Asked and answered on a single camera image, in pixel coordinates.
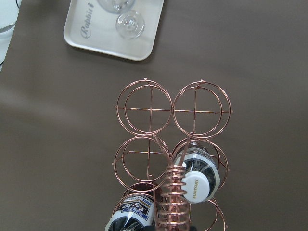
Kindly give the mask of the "copper wire bottle basket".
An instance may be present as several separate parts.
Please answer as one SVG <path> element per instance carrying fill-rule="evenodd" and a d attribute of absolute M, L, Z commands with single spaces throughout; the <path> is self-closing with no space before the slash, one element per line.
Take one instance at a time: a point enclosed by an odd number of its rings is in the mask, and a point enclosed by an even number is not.
<path fill-rule="evenodd" d="M 117 180 L 125 191 L 140 182 L 155 185 L 154 192 L 158 193 L 154 200 L 156 231 L 194 230 L 191 222 L 194 204 L 183 197 L 186 192 L 181 188 L 184 156 L 175 165 L 174 149 L 183 140 L 186 140 L 185 149 L 191 141 L 209 144 L 208 151 L 216 147 L 221 180 L 217 191 L 224 186 L 229 163 L 224 151 L 212 139 L 225 129 L 232 114 L 226 91 L 214 83 L 199 80 L 183 87 L 172 98 L 161 84 L 145 78 L 122 89 L 115 109 L 119 123 L 131 134 L 115 154 L 113 167 Z M 226 220 L 215 195 L 202 203 L 213 206 L 212 223 L 221 221 L 226 230 Z"/>

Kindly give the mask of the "tea bottle in basket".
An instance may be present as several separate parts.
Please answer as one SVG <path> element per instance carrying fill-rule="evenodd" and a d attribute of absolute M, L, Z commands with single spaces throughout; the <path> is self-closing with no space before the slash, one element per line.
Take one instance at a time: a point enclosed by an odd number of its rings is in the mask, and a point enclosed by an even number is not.
<path fill-rule="evenodd" d="M 180 163 L 184 156 L 182 166 L 185 168 L 181 187 L 186 193 L 183 197 L 191 204 L 202 203 L 212 199 L 221 185 L 218 173 L 220 155 L 218 149 L 213 147 L 208 151 L 209 144 L 201 141 L 191 141 L 185 149 L 186 140 L 181 141 L 174 149 L 174 164 Z"/>
<path fill-rule="evenodd" d="M 107 223 L 106 231 L 155 231 L 156 208 L 154 200 L 158 193 L 155 185 L 140 182 L 126 190 Z"/>

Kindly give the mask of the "upright wine glass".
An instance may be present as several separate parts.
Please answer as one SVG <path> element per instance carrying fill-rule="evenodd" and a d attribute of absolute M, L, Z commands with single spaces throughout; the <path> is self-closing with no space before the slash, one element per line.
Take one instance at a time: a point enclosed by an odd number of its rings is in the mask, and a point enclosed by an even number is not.
<path fill-rule="evenodd" d="M 145 28 L 142 15 L 132 10 L 134 0 L 98 0 L 99 5 L 106 11 L 118 14 L 115 23 L 117 32 L 125 39 L 136 39 Z"/>

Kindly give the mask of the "cream rectangular tray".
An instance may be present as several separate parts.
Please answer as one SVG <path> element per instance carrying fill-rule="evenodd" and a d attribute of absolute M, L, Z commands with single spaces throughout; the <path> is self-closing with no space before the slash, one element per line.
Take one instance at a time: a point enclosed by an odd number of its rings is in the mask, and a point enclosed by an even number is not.
<path fill-rule="evenodd" d="M 64 26 L 64 39 L 73 47 L 144 60 L 153 50 L 163 4 L 162 0 L 135 0 L 131 9 L 142 15 L 145 28 L 139 37 L 125 39 L 116 30 L 118 14 L 106 11 L 97 0 L 73 0 Z"/>

